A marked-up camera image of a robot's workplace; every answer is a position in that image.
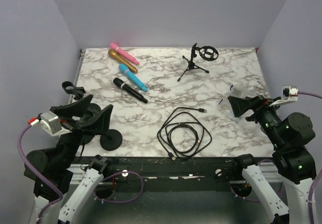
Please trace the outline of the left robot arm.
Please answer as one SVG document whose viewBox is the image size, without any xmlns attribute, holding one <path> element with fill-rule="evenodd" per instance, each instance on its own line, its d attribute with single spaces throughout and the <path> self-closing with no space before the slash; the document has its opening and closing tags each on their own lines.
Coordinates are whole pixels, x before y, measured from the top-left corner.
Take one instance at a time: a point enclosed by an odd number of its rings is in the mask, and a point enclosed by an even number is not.
<svg viewBox="0 0 322 224">
<path fill-rule="evenodd" d="M 50 136 L 59 136 L 55 147 L 23 155 L 24 175 L 35 182 L 34 223 L 74 223 L 97 185 L 111 177 L 110 164 L 100 155 L 93 157 L 75 193 L 64 201 L 73 177 L 69 168 L 85 136 L 108 135 L 113 105 L 100 109 L 91 103 L 92 98 L 88 95 L 65 106 L 51 107 L 28 123 L 28 128 L 40 125 Z"/>
</svg>

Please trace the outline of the blue microphone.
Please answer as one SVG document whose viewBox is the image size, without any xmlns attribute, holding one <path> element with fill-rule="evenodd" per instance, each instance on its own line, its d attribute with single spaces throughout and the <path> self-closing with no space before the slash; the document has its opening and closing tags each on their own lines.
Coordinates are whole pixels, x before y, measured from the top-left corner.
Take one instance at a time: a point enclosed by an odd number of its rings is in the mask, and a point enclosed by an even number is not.
<svg viewBox="0 0 322 224">
<path fill-rule="evenodd" d="M 132 71 L 125 64 L 120 64 L 118 67 L 119 67 L 119 70 L 125 76 L 127 76 L 137 87 L 139 87 L 141 90 L 143 90 L 145 92 L 148 91 L 148 89 L 144 85 L 144 83 L 138 77 L 136 77 L 135 74 L 132 73 Z"/>
</svg>

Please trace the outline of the tall black mic stand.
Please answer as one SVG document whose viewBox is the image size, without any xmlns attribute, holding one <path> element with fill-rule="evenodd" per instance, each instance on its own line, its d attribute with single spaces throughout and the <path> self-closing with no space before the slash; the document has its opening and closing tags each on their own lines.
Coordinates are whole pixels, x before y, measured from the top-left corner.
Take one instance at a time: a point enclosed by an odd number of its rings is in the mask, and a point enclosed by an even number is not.
<svg viewBox="0 0 322 224">
<path fill-rule="evenodd" d="M 67 94 L 74 95 L 73 99 L 76 101 L 82 99 L 86 93 L 83 87 L 77 87 L 70 81 L 64 81 L 61 86 Z"/>
</svg>

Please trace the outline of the black condenser microphone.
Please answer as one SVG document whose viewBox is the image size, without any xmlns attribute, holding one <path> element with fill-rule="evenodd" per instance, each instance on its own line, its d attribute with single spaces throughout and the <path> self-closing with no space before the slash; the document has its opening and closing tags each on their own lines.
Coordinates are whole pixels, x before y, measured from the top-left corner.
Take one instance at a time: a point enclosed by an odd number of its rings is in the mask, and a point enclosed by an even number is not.
<svg viewBox="0 0 322 224">
<path fill-rule="evenodd" d="M 119 78 L 114 78 L 113 83 L 115 86 L 120 88 L 121 90 L 127 92 L 129 95 L 133 96 L 137 100 L 143 102 L 143 103 L 148 103 L 148 100 L 139 92 L 128 86 L 123 80 Z"/>
</svg>

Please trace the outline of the gold microphone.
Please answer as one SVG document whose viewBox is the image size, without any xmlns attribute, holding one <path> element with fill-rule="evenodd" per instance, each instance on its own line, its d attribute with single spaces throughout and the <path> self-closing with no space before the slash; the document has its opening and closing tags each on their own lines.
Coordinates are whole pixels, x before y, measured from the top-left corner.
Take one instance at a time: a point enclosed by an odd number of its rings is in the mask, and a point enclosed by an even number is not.
<svg viewBox="0 0 322 224">
<path fill-rule="evenodd" d="M 116 50 L 114 50 L 114 49 L 109 49 L 108 50 L 108 55 L 112 58 L 112 59 L 114 59 L 114 60 L 116 60 L 118 63 L 122 63 L 122 64 L 124 64 L 124 65 L 126 65 L 129 69 L 130 69 L 130 71 L 132 72 L 132 73 L 138 73 L 138 70 L 137 70 L 137 68 L 136 67 L 134 67 L 130 62 L 128 62 L 126 59 L 124 59 L 119 53 L 117 53 L 117 51 Z"/>
</svg>

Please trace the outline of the pink microphone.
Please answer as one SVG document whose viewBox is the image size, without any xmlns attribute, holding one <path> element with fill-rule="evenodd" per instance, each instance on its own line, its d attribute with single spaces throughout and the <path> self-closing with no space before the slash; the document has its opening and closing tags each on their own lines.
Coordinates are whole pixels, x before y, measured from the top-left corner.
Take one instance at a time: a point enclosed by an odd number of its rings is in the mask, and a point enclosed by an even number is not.
<svg viewBox="0 0 322 224">
<path fill-rule="evenodd" d="M 128 60 L 130 63 L 133 63 L 135 65 L 139 65 L 139 62 L 136 58 L 134 58 L 132 55 L 130 55 L 127 51 L 123 50 L 118 44 L 116 43 L 110 43 L 110 49 L 115 50 L 118 54 L 120 54 L 123 58 Z"/>
</svg>

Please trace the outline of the shock mount mic stand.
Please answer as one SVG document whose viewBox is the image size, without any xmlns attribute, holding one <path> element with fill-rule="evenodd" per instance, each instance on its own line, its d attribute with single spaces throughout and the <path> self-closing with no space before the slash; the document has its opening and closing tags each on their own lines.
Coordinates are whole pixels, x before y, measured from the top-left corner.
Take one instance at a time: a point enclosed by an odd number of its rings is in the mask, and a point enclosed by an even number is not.
<svg viewBox="0 0 322 224">
<path fill-rule="evenodd" d="M 110 129 L 110 120 L 111 120 L 111 114 L 113 110 L 113 105 L 107 106 L 107 114 L 106 114 L 106 120 L 104 120 L 104 127 L 102 130 L 107 131 L 107 135 L 100 137 L 100 145 L 104 150 L 107 151 L 114 151 L 116 150 L 122 143 L 123 137 L 122 134 L 115 130 Z M 90 103 L 89 107 L 87 108 L 84 116 L 81 118 L 81 122 L 87 122 L 91 118 L 95 117 L 99 112 L 101 111 L 101 108 L 99 105 L 95 103 Z"/>
</svg>

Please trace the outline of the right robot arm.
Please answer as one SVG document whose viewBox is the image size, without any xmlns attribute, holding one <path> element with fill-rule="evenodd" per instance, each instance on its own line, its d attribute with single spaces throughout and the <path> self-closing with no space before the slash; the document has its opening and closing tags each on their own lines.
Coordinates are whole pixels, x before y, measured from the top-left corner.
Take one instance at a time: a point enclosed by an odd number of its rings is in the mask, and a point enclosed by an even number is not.
<svg viewBox="0 0 322 224">
<path fill-rule="evenodd" d="M 273 163 L 281 176 L 288 203 L 285 204 L 263 177 L 258 162 L 251 154 L 235 158 L 231 173 L 245 179 L 265 208 L 272 223 L 316 223 L 314 189 L 321 178 L 316 172 L 313 156 L 305 145 L 315 138 L 311 119 L 299 112 L 281 120 L 276 113 L 279 106 L 296 102 L 297 93 L 275 99 L 258 95 L 253 98 L 229 96 L 235 117 L 249 110 L 253 114 L 246 121 L 261 126 L 273 145 Z"/>
</svg>

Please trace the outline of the short black mic stand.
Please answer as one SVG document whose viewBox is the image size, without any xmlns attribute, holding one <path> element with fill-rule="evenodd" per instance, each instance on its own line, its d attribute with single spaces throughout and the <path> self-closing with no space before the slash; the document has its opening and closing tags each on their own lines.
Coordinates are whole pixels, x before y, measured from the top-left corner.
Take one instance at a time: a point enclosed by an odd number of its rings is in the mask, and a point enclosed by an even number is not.
<svg viewBox="0 0 322 224">
<path fill-rule="evenodd" d="M 80 122 L 86 122 L 92 117 L 96 116 L 101 111 L 101 107 L 95 103 L 90 103 L 86 112 L 82 116 L 82 118 L 79 119 Z M 92 135 L 84 135 L 83 142 L 84 144 L 88 144 L 92 141 L 94 137 Z"/>
</svg>

